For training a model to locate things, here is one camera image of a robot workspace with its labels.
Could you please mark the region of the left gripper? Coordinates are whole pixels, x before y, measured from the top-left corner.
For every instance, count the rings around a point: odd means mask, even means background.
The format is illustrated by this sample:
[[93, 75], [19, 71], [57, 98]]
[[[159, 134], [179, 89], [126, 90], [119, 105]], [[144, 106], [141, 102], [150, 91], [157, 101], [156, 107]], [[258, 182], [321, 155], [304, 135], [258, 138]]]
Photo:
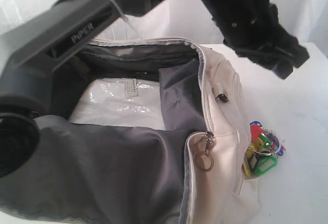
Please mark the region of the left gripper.
[[220, 29], [224, 42], [240, 57], [287, 78], [310, 55], [284, 30], [270, 0], [201, 0]]

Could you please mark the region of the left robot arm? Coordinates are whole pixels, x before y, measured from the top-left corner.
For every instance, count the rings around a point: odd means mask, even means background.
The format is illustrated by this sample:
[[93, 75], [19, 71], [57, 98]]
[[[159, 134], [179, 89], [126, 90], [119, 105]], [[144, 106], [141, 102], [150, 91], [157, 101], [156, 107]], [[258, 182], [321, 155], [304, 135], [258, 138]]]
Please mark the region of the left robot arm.
[[[20, 168], [39, 143], [33, 118], [50, 108], [53, 73], [118, 18], [143, 16], [164, 0], [58, 0], [1, 36], [1, 177]], [[224, 44], [286, 79], [309, 58], [280, 25], [270, 0], [201, 0]]]

